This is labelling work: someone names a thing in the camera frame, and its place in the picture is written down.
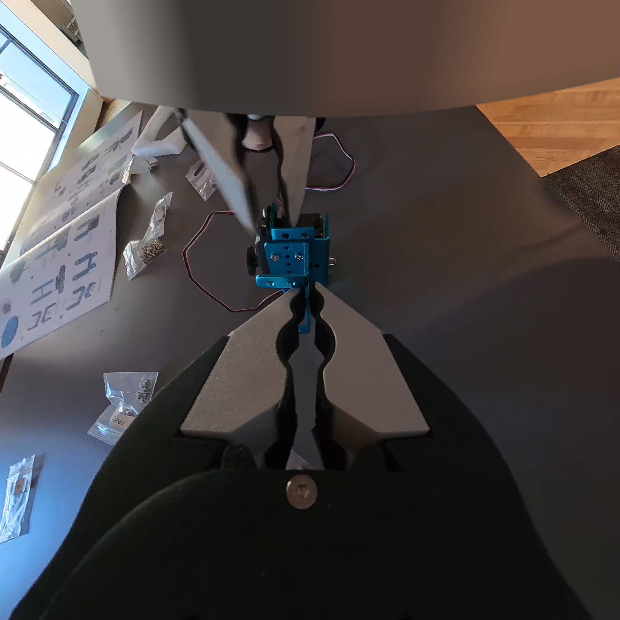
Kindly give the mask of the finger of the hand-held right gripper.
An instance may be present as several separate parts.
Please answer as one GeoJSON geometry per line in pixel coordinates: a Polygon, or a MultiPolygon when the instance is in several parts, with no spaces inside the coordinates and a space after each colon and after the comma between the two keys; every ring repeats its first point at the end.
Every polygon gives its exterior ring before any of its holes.
{"type": "Polygon", "coordinates": [[[226,113],[179,109],[181,127],[204,163],[211,168],[220,192],[249,234],[257,233],[259,203],[245,166],[236,125],[226,113]]]}
{"type": "Polygon", "coordinates": [[[292,227],[298,226],[305,199],[315,121],[314,117],[304,116],[276,116],[273,120],[280,217],[292,227]]]}

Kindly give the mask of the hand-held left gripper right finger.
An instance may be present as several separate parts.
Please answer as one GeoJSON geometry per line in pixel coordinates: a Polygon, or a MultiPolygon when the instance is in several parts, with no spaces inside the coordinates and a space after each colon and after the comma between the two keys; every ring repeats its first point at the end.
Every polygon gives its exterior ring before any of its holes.
{"type": "Polygon", "coordinates": [[[381,329],[317,283],[317,374],[313,437],[324,469],[347,469],[367,446],[424,437],[427,421],[381,329]]]}

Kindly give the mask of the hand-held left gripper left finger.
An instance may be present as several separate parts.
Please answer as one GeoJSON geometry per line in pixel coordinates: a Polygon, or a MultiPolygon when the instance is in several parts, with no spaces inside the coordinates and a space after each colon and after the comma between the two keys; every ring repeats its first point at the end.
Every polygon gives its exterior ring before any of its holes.
{"type": "Polygon", "coordinates": [[[299,290],[292,289],[231,332],[180,431],[246,446],[284,469],[297,431],[289,360],[299,347],[299,290]]]}

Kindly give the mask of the blue metal servo bracket assembly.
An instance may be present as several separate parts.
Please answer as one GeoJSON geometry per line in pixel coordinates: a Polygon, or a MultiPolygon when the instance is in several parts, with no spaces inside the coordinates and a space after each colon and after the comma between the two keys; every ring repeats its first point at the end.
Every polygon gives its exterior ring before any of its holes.
{"type": "Polygon", "coordinates": [[[297,226],[289,226],[276,203],[263,210],[257,220],[255,242],[247,249],[249,275],[260,288],[305,293],[305,319],[298,326],[300,334],[311,330],[312,284],[330,283],[330,269],[335,259],[330,253],[329,214],[303,213],[297,226]]]}

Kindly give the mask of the dark desk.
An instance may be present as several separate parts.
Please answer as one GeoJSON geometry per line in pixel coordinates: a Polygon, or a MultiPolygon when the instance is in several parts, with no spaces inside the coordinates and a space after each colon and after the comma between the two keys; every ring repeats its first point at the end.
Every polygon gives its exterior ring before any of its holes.
{"type": "MultiPolygon", "coordinates": [[[[328,212],[331,289],[393,334],[472,410],[595,619],[619,619],[619,263],[474,107],[328,120],[353,180],[311,192],[328,212]]],[[[54,556],[110,448],[88,436],[103,374],[163,387],[250,313],[190,282],[182,251],[207,214],[192,150],[123,190],[118,248],[174,192],[168,251],[111,300],[21,349],[1,390],[1,495],[37,456],[26,534],[1,545],[1,619],[54,556]]]]}

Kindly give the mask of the person's right hand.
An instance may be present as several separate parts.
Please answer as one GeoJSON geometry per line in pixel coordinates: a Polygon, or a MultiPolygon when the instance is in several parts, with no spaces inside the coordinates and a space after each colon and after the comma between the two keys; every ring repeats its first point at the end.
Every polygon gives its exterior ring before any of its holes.
{"type": "Polygon", "coordinates": [[[270,117],[247,115],[247,124],[241,145],[244,149],[253,152],[263,152],[272,149],[272,121],[270,117]]]}

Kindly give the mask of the small clear plastic bag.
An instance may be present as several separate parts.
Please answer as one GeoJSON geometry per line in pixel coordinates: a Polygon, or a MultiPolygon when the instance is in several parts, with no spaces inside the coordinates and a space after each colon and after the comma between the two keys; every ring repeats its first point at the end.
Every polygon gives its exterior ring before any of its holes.
{"type": "Polygon", "coordinates": [[[124,185],[131,183],[133,175],[146,174],[153,172],[158,167],[158,161],[156,158],[142,158],[135,154],[132,154],[129,161],[124,168],[121,182],[124,185]]]}
{"type": "Polygon", "coordinates": [[[212,169],[201,159],[198,159],[190,167],[185,178],[205,202],[219,189],[219,184],[212,169]]]}

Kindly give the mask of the narrow clear screw bag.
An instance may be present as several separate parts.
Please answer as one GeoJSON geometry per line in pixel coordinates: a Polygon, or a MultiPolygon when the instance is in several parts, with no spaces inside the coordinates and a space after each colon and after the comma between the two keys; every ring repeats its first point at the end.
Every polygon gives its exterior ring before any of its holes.
{"type": "Polygon", "coordinates": [[[148,228],[148,233],[152,238],[159,239],[164,235],[166,217],[173,195],[173,191],[168,192],[165,196],[160,198],[154,206],[148,228]]]}

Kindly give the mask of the clear bag of dark screws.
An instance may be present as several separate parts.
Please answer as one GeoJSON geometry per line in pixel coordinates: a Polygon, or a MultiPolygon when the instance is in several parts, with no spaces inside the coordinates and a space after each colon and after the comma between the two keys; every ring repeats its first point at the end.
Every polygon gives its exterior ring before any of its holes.
{"type": "Polygon", "coordinates": [[[104,388],[109,405],[87,434],[106,445],[116,445],[150,402],[158,375],[157,371],[105,373],[104,388]]]}

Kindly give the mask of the clear bag of silver screws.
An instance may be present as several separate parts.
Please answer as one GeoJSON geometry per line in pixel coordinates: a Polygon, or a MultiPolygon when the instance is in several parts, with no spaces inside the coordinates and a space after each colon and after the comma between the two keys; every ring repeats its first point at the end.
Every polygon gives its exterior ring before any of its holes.
{"type": "Polygon", "coordinates": [[[123,250],[128,280],[130,281],[142,273],[147,266],[166,251],[167,247],[159,237],[130,241],[123,250]]]}

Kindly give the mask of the assembly instruction sheet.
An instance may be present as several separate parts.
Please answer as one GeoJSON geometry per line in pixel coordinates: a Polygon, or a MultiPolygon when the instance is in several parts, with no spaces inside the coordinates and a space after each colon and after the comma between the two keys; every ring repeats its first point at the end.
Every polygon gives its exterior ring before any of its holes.
{"type": "Polygon", "coordinates": [[[110,300],[117,204],[142,112],[54,178],[1,269],[1,360],[110,300]]]}

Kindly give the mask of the large glass window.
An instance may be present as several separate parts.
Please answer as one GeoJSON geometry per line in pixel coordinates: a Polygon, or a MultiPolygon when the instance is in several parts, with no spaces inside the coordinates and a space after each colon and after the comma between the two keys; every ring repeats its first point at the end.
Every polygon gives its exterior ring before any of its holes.
{"type": "Polygon", "coordinates": [[[77,101],[74,89],[1,27],[1,254],[77,101]]]}

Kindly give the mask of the clear bag with brown part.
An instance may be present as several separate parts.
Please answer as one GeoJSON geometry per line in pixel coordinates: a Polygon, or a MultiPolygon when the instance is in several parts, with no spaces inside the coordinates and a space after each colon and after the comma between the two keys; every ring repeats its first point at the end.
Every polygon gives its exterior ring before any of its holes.
{"type": "Polygon", "coordinates": [[[36,454],[23,458],[9,468],[1,514],[1,544],[18,538],[26,521],[36,454]]]}

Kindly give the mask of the white foam frame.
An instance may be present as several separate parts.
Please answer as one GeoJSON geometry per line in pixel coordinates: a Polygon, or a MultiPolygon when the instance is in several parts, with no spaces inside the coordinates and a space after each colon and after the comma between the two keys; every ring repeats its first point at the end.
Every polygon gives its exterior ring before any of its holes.
{"type": "Polygon", "coordinates": [[[163,128],[167,120],[175,116],[175,113],[175,108],[163,105],[158,106],[132,146],[132,155],[146,160],[160,156],[181,154],[187,146],[181,126],[175,128],[165,137],[158,139],[159,130],[163,128]]]}

